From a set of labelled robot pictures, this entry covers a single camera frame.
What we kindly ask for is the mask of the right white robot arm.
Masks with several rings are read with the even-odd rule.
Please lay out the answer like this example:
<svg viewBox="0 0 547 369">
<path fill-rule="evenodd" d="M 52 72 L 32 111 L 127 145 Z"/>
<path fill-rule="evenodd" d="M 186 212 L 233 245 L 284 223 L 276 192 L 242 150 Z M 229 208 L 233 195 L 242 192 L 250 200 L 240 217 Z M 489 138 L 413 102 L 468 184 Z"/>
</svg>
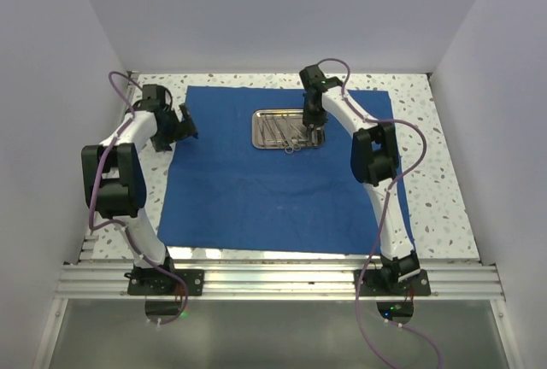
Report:
<svg viewBox="0 0 547 369">
<path fill-rule="evenodd" d="M 303 124 L 322 126 L 331 115 L 351 136 L 350 168 L 373 206 L 379 232 L 380 282 L 385 291 L 400 294 L 420 272 L 420 263 L 406 228 L 397 197 L 399 152 L 393 120 L 379 120 L 338 85 L 322 80 L 304 88 Z"/>
</svg>

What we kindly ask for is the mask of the steel scalpel handle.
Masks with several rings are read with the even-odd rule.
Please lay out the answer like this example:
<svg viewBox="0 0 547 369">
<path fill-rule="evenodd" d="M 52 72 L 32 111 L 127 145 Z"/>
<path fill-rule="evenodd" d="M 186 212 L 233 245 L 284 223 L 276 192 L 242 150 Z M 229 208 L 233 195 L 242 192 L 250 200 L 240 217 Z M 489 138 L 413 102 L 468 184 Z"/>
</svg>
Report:
<svg viewBox="0 0 547 369">
<path fill-rule="evenodd" d="M 312 128 L 310 130 L 310 142 L 312 143 L 313 146 L 316 146 L 317 144 L 317 131 L 315 128 Z"/>
</svg>

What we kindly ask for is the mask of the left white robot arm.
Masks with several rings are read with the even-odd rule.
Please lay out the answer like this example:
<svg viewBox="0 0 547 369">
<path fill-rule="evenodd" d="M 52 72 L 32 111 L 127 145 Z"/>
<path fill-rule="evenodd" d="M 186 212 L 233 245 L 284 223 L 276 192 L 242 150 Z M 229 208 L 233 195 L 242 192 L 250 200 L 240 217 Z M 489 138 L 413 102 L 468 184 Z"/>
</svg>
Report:
<svg viewBox="0 0 547 369">
<path fill-rule="evenodd" d="M 130 110 L 109 137 L 81 151 L 89 229 L 118 228 L 132 252 L 133 265 L 152 268 L 147 283 L 162 295 L 175 289 L 178 274 L 164 265 L 167 247 L 145 210 L 148 192 L 139 153 L 147 143 L 165 152 L 177 141 L 197 137 L 188 108 L 183 103 L 179 108 L 181 115 L 162 107 Z"/>
</svg>

